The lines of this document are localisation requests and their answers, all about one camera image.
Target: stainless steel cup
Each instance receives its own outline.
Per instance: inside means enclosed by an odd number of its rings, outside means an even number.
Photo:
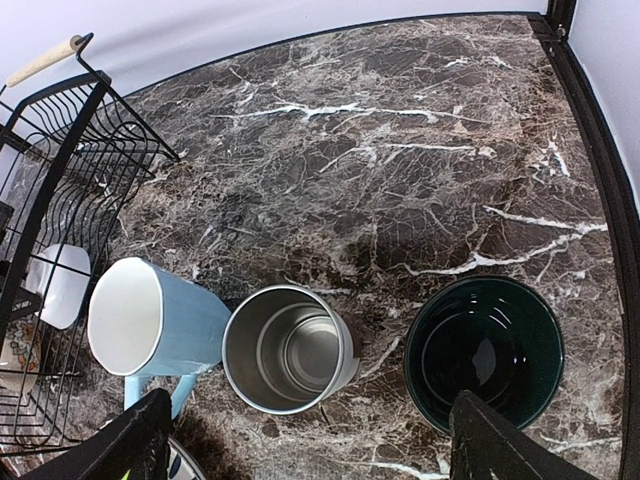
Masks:
[[[249,405],[279,415],[340,390],[360,362],[347,324],[320,297],[276,285],[247,298],[222,339],[231,386]]]

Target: light blue mug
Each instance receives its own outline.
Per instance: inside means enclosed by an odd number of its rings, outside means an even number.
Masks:
[[[231,312],[213,293],[140,258],[114,263],[89,303],[87,334],[96,360],[125,377],[124,408],[152,376],[180,376],[172,401],[178,416],[198,375],[222,360]]]

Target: wire basket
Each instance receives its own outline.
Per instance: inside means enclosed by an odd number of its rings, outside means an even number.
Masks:
[[[108,264],[121,208],[153,178],[155,162],[178,159],[113,90],[111,79],[82,59],[92,37],[77,37],[75,45],[88,73],[45,88],[15,109],[0,101],[12,111],[0,132],[0,158],[12,162],[0,207],[13,208],[0,245],[0,339],[2,355],[19,351],[22,367],[0,365],[0,379],[12,379],[12,388],[0,388],[0,444],[23,454],[84,440],[65,431],[74,383],[82,375],[77,360],[92,287]],[[24,131],[30,133],[16,134]],[[60,248],[51,257],[48,247],[57,244],[84,249],[89,270],[62,262]],[[24,283],[34,259],[50,272],[38,292]],[[86,277],[88,287],[71,326],[58,329],[41,317],[53,301],[53,280],[68,272]]]

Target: rack handle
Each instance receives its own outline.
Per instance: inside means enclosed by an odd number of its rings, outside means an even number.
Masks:
[[[43,53],[34,61],[25,65],[20,70],[15,72],[7,79],[7,87],[15,87],[20,82],[23,82],[27,78],[35,75],[38,72],[41,72],[47,67],[50,67],[54,63],[59,62],[60,60],[64,60],[65,58],[73,55],[82,46],[81,35],[74,35],[69,40],[62,42],[60,45],[53,47],[46,53]]]

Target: marble countertop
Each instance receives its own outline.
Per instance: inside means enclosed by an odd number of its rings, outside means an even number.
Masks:
[[[276,417],[204,375],[177,438],[212,479],[446,478],[450,439],[402,376],[404,335],[456,278],[509,275],[559,318],[566,367],[525,431],[599,478],[621,448],[622,327],[604,214],[572,113],[526,19],[414,20],[199,68],[132,104],[181,162],[122,211],[112,260],[148,258],[233,308],[289,282],[362,343],[352,383]],[[120,408],[93,365],[74,427]]]

